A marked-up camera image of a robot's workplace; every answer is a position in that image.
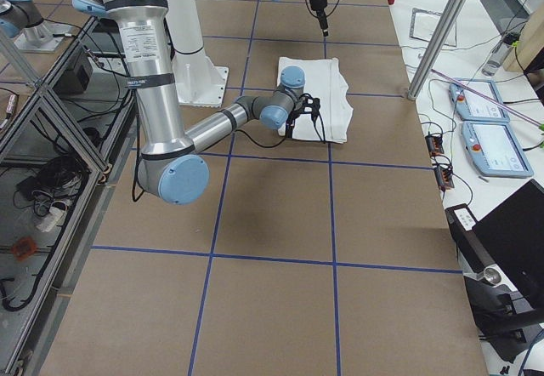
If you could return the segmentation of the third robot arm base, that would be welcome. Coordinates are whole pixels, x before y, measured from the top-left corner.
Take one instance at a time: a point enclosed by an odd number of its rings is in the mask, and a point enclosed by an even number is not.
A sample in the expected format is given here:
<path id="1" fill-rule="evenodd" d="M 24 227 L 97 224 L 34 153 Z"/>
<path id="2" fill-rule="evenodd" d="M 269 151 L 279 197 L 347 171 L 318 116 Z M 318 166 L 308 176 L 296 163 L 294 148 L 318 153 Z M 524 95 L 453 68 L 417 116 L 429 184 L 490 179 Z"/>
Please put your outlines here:
<path id="1" fill-rule="evenodd" d="M 61 41 L 33 0 L 1 0 L 1 30 L 27 53 L 53 53 Z"/>

